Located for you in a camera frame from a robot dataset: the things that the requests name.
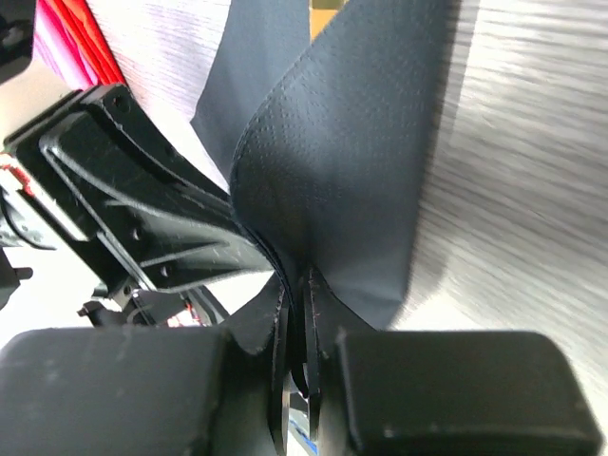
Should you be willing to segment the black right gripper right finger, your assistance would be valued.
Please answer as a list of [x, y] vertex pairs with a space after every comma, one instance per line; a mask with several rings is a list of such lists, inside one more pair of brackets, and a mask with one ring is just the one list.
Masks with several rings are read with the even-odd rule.
[[567, 358], [526, 331], [378, 331], [317, 270], [301, 283], [310, 437], [322, 455], [597, 455]]

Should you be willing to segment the dark blue paper napkin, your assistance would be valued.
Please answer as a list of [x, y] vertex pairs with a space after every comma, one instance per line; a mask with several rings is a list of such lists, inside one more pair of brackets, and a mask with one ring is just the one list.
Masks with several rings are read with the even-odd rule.
[[456, 1], [235, 1], [192, 125], [290, 290], [315, 267], [388, 326], [409, 270]]

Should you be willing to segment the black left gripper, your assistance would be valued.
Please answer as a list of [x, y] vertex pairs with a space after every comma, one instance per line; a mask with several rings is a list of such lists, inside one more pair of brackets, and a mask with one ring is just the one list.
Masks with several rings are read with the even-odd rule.
[[1, 5], [1, 245], [67, 247], [98, 278], [79, 316], [157, 325], [206, 283], [268, 271], [227, 194], [121, 83], [72, 89], [34, 61], [37, 5]]

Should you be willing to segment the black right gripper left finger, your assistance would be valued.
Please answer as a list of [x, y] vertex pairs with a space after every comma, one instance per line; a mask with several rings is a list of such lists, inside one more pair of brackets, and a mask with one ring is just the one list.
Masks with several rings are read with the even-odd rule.
[[212, 327], [23, 332], [1, 351], [5, 455], [282, 455], [287, 296]]

